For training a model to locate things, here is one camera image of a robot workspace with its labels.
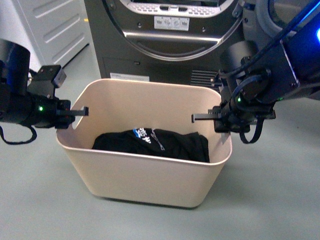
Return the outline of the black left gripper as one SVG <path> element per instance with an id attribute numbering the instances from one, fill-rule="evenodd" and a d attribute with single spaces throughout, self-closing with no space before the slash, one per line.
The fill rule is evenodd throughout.
<path id="1" fill-rule="evenodd" d="M 75 121 L 76 116 L 88 116 L 89 108 L 70 110 L 71 101 L 54 97 L 48 99 L 45 96 L 28 93 L 24 96 L 23 103 L 26 107 L 24 126 L 36 128 L 67 129 Z"/>

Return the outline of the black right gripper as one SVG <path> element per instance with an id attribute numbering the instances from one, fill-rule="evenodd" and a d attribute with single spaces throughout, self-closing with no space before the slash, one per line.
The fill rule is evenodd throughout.
<path id="1" fill-rule="evenodd" d="M 191 122 L 213 121 L 217 133 L 247 133 L 250 125 L 255 125 L 258 120 L 275 119 L 274 104 L 248 103 L 242 98 L 221 103 L 212 108 L 212 113 L 195 113 L 191 115 Z"/>

